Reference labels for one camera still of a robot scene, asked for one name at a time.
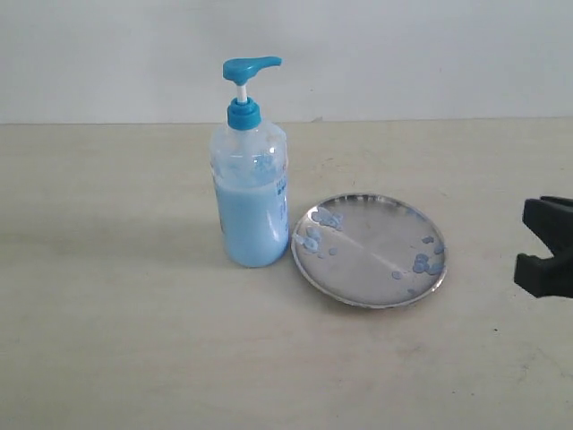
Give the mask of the blue pump soap bottle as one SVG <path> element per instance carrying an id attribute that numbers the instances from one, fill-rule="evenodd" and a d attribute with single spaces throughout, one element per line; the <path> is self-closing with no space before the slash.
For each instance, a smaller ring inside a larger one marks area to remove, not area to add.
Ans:
<path id="1" fill-rule="evenodd" d="M 223 63 L 222 76 L 235 85 L 236 96 L 227 106 L 227 121 L 210 138 L 224 248 L 231 261 L 248 268 L 274 263 L 289 242 L 287 135 L 262 117 L 246 89 L 260 70 L 281 64 L 277 56 Z"/>

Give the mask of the round stainless steel plate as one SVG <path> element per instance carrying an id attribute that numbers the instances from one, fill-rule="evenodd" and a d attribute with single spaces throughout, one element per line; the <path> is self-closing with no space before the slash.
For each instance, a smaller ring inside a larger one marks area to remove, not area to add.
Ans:
<path id="1" fill-rule="evenodd" d="M 291 252 L 303 277 L 346 305 L 385 309 L 436 291 L 447 273 L 444 236 L 416 207 L 376 193 L 343 193 L 295 224 Z"/>

